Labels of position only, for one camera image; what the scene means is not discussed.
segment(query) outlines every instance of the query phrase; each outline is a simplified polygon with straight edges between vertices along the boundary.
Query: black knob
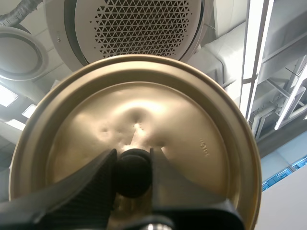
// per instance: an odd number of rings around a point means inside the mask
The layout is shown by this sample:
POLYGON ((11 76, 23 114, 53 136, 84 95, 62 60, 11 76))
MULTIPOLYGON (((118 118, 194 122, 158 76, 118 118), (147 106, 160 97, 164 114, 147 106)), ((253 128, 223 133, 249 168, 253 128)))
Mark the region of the black knob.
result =
POLYGON ((130 149, 122 153, 113 170, 115 190, 129 198, 143 195, 152 183, 152 167, 149 153, 142 149, 130 149))

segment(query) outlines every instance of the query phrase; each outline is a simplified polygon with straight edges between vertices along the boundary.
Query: dented can lid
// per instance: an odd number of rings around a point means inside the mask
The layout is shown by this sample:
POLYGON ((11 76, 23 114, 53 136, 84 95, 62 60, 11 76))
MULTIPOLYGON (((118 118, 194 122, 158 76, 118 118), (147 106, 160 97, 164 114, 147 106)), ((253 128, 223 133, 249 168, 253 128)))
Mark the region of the dented can lid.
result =
MULTIPOLYGON (((147 55, 88 65, 42 100, 15 150, 10 198, 65 178, 106 149, 122 153, 151 147, 161 147, 171 165, 192 182, 229 198, 246 229, 254 228, 260 158, 239 109, 200 71, 147 55)), ((146 202, 119 200, 129 214, 115 210, 111 225, 149 209, 146 202)))

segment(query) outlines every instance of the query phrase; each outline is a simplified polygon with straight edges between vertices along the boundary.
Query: textured black plastic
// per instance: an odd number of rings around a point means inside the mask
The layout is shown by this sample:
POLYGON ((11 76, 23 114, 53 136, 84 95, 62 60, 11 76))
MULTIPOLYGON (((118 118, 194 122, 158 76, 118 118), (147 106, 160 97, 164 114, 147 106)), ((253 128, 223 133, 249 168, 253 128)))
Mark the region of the textured black plastic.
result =
POLYGON ((105 151, 62 181, 0 204, 0 229, 104 229, 116 192, 116 150, 105 151))
POLYGON ((171 219, 176 230, 244 230, 231 202, 186 179, 161 149, 151 149, 153 213, 171 219))
POLYGON ((51 229, 104 229, 115 199, 111 174, 117 160, 112 151, 96 175, 76 196, 66 204, 48 213, 42 220, 44 227, 51 229))

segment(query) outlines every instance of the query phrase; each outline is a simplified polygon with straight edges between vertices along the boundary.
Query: ductwork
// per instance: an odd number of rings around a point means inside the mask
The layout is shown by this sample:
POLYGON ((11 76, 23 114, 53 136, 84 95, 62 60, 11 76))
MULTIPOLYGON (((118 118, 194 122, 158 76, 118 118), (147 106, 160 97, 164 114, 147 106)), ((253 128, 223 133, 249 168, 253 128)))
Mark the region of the ductwork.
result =
POLYGON ((11 12, 0 16, 0 26, 15 26, 34 10, 43 0, 22 0, 11 12))
POLYGON ((256 135, 260 119, 262 117, 264 117, 266 114, 272 112, 275 109, 276 109, 276 105, 272 105, 269 108, 264 109, 263 111, 261 111, 260 113, 258 113, 255 116, 254 121, 253 121, 253 126, 252 126, 252 129, 251 129, 251 131, 254 134, 254 136, 256 135))
POLYGON ((298 116, 302 115, 307 110, 307 104, 298 108, 295 110, 291 115, 289 116, 289 121, 292 121, 293 119, 297 118, 298 116))

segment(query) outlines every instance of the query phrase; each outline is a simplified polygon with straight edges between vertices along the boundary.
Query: blue window frame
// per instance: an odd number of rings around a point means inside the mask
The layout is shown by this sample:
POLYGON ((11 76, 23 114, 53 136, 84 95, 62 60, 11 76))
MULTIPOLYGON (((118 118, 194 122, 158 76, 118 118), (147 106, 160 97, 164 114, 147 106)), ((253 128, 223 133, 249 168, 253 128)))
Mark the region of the blue window frame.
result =
POLYGON ((290 175, 292 172, 289 168, 285 168, 281 172, 275 174, 271 178, 267 179, 262 183, 262 191, 268 189, 272 185, 276 184, 277 182, 281 181, 283 178, 287 177, 290 175))
POLYGON ((304 165, 307 164, 307 156, 303 157, 302 159, 298 160, 297 162, 292 164, 292 167, 296 170, 302 168, 304 165))

